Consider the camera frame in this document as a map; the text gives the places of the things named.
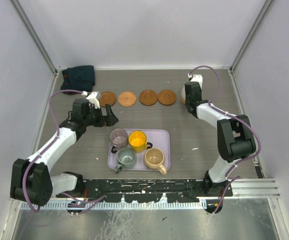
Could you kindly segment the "white ceramic mug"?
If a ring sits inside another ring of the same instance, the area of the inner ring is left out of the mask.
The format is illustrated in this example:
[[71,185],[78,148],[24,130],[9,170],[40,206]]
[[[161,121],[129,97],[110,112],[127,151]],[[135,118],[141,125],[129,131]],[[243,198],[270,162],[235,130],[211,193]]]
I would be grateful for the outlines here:
[[186,91],[185,91],[185,86],[184,85],[183,85],[183,87],[181,89],[180,98],[186,101]]

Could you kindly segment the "brown wooden round coaster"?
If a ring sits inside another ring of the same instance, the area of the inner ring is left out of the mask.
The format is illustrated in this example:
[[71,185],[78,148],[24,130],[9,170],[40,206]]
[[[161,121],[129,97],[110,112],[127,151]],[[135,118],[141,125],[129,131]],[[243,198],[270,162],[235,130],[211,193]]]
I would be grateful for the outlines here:
[[164,89],[158,94],[158,101],[165,106],[173,105],[177,100],[177,95],[170,89]]

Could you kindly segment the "beige ceramic mug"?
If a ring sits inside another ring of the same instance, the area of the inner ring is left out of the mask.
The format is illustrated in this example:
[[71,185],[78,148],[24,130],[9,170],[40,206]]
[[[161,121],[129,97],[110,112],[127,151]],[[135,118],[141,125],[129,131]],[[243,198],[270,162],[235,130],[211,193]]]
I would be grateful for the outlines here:
[[148,149],[144,154],[143,162],[148,169],[159,171],[162,175],[167,174],[167,169],[165,167],[165,155],[160,149]]

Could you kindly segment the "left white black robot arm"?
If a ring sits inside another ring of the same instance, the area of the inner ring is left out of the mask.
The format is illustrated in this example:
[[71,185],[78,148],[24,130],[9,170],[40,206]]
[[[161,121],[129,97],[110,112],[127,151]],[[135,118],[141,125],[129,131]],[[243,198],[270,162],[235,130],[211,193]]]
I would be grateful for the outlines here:
[[10,197],[42,207],[51,197],[67,192],[80,198],[85,192],[83,176],[66,171],[51,176],[50,172],[65,153],[86,132],[87,127],[111,127],[119,120],[111,106],[106,104],[106,115],[88,99],[77,98],[68,117],[54,136],[36,153],[26,159],[17,159],[12,165]]

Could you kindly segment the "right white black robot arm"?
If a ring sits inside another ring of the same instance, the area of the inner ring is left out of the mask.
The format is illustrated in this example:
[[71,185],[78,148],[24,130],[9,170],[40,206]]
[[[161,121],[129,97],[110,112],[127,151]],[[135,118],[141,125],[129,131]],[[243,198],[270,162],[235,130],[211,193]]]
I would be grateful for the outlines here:
[[246,115],[232,115],[202,99],[198,82],[184,84],[185,106],[195,118],[217,130],[219,157],[204,175],[202,189],[209,197],[217,196],[229,180],[234,168],[256,151],[254,133]]

